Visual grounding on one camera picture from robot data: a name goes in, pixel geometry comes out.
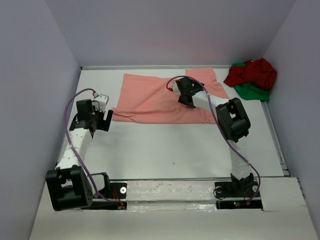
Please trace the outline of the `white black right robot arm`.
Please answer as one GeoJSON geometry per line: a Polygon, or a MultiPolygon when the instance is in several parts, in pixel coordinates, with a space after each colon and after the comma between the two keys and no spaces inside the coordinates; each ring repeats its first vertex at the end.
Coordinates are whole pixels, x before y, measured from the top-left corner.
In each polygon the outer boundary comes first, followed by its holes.
{"type": "Polygon", "coordinates": [[[239,98],[225,99],[210,94],[204,84],[193,77],[180,75],[172,80],[170,90],[179,95],[178,102],[191,108],[210,111],[230,150],[230,181],[215,183],[218,200],[244,198],[247,202],[258,196],[259,173],[247,159],[247,136],[251,122],[239,98]]]}

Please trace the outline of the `pink t shirt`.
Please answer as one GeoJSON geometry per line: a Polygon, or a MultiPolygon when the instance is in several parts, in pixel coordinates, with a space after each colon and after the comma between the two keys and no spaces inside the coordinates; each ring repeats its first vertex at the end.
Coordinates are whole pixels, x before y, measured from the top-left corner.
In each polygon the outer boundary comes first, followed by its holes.
{"type": "Polygon", "coordinates": [[[169,78],[124,74],[112,120],[140,124],[213,124],[209,110],[189,108],[166,88],[169,78]]]}

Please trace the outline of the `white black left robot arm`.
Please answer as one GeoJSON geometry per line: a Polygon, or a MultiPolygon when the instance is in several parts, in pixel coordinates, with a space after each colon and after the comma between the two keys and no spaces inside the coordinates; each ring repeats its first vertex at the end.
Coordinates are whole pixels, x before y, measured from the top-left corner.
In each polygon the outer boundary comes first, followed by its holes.
{"type": "Polygon", "coordinates": [[[90,173],[84,164],[95,132],[109,131],[113,111],[106,109],[108,102],[109,97],[102,94],[76,102],[77,113],[66,129],[68,145],[55,169],[45,176],[56,212],[88,208],[94,197],[104,198],[112,190],[106,172],[90,173]]]}

